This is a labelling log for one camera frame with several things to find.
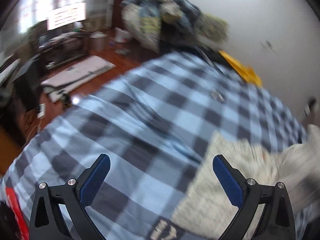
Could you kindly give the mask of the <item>cream plaid shirt jacket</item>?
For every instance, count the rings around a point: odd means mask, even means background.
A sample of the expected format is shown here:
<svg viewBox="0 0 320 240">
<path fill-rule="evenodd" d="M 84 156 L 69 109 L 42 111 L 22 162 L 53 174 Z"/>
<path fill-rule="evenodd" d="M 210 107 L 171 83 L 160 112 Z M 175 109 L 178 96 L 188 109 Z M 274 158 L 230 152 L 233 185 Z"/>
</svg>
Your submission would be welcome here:
<svg viewBox="0 0 320 240">
<path fill-rule="evenodd" d="M 318 238 L 319 128 L 280 154 L 215 133 L 171 221 L 208 239 Z"/>
</svg>

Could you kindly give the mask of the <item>white floor mat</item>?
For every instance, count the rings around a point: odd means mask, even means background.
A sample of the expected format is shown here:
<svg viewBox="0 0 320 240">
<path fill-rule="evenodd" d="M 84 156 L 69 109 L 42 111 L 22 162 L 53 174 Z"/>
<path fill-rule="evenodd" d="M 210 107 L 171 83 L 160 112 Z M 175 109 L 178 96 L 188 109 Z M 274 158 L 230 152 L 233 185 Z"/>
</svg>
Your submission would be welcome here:
<svg viewBox="0 0 320 240">
<path fill-rule="evenodd" d="M 115 66 L 99 56 L 90 56 L 42 81 L 41 86 L 51 102 L 55 103 L 63 92 L 69 93 Z"/>
</svg>

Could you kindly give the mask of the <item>blue checkered bed sheet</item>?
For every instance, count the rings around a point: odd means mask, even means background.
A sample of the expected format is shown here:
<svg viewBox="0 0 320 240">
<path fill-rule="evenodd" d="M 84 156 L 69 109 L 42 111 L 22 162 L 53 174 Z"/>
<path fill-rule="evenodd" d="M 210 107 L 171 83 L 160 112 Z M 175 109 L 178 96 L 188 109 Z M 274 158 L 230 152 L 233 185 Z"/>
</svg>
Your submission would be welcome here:
<svg viewBox="0 0 320 240">
<path fill-rule="evenodd" d="M 87 213 L 106 239 L 148 239 L 169 219 L 200 166 L 213 132 L 271 153 L 304 142 L 290 110 L 232 69 L 172 52 L 82 98 L 34 137 L 1 179 L 25 220 L 40 183 L 78 177 L 100 154 L 111 170 Z"/>
</svg>

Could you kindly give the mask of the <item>yellow cloth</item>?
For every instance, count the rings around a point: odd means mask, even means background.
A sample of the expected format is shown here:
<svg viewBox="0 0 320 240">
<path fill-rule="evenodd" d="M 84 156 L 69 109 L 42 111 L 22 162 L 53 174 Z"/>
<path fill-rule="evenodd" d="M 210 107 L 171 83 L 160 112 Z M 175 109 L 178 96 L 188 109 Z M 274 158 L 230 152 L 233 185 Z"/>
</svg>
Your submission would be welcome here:
<svg viewBox="0 0 320 240">
<path fill-rule="evenodd" d="M 231 67 L 240 75 L 240 77 L 247 83 L 254 84 L 255 86 L 262 87 L 263 83 L 261 78 L 255 73 L 254 69 L 250 66 L 244 66 L 240 61 L 233 58 L 223 50 L 218 53 L 231 65 Z"/>
</svg>

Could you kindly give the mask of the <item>dark wooden tv stand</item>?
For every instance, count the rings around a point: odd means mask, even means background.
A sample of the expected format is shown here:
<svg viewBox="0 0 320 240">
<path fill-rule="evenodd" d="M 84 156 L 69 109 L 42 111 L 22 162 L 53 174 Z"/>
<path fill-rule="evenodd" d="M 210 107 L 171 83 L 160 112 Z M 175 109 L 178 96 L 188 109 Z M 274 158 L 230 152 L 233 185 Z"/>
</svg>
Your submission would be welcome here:
<svg viewBox="0 0 320 240">
<path fill-rule="evenodd" d="M 90 33 L 83 29 L 62 27 L 47 30 L 47 22 L 42 21 L 30 27 L 27 33 L 31 51 L 46 71 L 89 54 Z"/>
</svg>

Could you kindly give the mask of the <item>white waste bin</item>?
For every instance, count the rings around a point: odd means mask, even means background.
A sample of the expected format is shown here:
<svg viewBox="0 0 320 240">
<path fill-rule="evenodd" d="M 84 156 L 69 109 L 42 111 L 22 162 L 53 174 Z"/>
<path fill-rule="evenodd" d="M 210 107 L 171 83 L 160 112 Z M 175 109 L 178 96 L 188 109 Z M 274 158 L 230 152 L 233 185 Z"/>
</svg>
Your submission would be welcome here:
<svg viewBox="0 0 320 240">
<path fill-rule="evenodd" d="M 91 49 L 96 52 L 101 52 L 105 48 L 107 35 L 100 31 L 96 31 L 89 36 Z"/>
</svg>

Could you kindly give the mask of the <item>beige box fan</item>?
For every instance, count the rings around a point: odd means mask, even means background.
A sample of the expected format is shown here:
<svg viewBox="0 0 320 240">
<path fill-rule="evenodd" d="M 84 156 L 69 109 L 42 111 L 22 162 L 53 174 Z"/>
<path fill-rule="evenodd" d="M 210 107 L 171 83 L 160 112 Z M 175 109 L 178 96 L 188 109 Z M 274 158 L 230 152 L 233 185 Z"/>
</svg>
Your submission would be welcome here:
<svg viewBox="0 0 320 240">
<path fill-rule="evenodd" d="M 203 14 L 199 25 L 200 41 L 211 46 L 223 44 L 228 38 L 228 23 L 216 16 Z"/>
</svg>

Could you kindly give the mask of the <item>pile of bedding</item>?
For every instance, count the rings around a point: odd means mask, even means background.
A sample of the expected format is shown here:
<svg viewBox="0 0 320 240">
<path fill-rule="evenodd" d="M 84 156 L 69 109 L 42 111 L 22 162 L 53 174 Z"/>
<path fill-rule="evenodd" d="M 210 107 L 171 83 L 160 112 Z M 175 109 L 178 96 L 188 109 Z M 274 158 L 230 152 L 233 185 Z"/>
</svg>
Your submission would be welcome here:
<svg viewBox="0 0 320 240">
<path fill-rule="evenodd" d="M 125 29 L 140 45 L 156 53 L 162 42 L 191 47 L 196 42 L 196 22 L 201 10 L 188 0 L 123 0 Z"/>
</svg>

